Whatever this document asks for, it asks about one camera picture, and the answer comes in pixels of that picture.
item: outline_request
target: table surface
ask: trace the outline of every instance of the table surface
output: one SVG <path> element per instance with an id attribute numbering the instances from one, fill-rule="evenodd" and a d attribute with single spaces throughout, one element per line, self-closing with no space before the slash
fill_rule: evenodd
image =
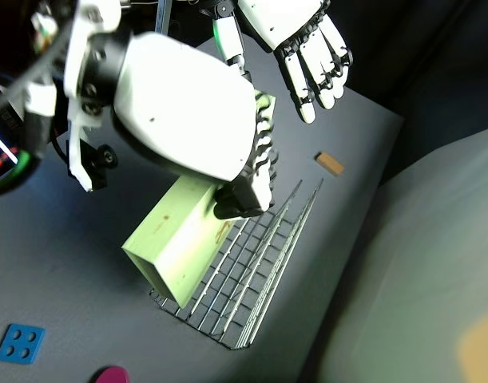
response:
<path id="1" fill-rule="evenodd" d="M 125 367 L 135 382 L 298 377 L 402 120 L 347 89 L 305 125 L 276 59 L 245 43 L 255 87 L 278 97 L 276 199 L 300 179 L 306 199 L 325 179 L 255 344 L 226 350 L 150 300 L 149 285 L 120 246 L 176 177 L 129 149 L 108 119 L 93 138 L 119 155 L 108 188 L 85 194 L 49 148 L 36 176 L 0 198 L 0 341 L 10 323 L 46 328 L 35 363 L 0 362 L 0 381 L 87 382 L 107 365 Z M 212 41 L 202 48 L 216 54 Z M 321 151 L 345 173 L 335 178 L 321 168 L 314 161 Z"/>

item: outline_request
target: blue square block with holes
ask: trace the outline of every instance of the blue square block with holes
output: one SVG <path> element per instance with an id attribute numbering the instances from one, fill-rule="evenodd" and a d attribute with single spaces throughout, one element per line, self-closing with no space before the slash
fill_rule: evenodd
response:
<path id="1" fill-rule="evenodd" d="M 0 346 L 0 361 L 30 365 L 38 354 L 45 337 L 40 327 L 10 325 Z"/>

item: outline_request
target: wire rack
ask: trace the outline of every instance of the wire rack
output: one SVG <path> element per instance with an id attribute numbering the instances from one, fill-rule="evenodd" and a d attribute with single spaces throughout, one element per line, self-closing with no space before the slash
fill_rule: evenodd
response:
<path id="1" fill-rule="evenodd" d="M 300 181 L 278 210 L 237 221 L 188 305 L 150 291 L 159 308 L 229 349 L 244 349 L 261 323 L 311 213 L 323 180 L 290 220 Z"/>

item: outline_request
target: brown block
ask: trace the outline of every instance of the brown block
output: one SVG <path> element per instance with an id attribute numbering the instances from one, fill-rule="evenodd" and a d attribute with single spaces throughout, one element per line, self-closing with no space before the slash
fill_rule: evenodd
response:
<path id="1" fill-rule="evenodd" d="M 316 156 L 315 160 L 333 176 L 337 177 L 345 171 L 345 167 L 336 158 L 326 152 L 321 152 Z"/>

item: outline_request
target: white light strip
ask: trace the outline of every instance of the white light strip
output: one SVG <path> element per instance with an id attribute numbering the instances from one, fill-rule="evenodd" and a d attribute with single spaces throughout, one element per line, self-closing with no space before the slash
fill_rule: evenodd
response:
<path id="1" fill-rule="evenodd" d="M 17 160 L 17 157 L 15 156 L 15 154 L 13 154 L 9 148 L 7 146 L 4 145 L 4 143 L 1 141 L 0 139 L 0 149 L 5 153 L 7 154 L 7 156 L 10 158 L 10 160 L 13 161 L 14 164 L 16 164 L 18 162 Z"/>

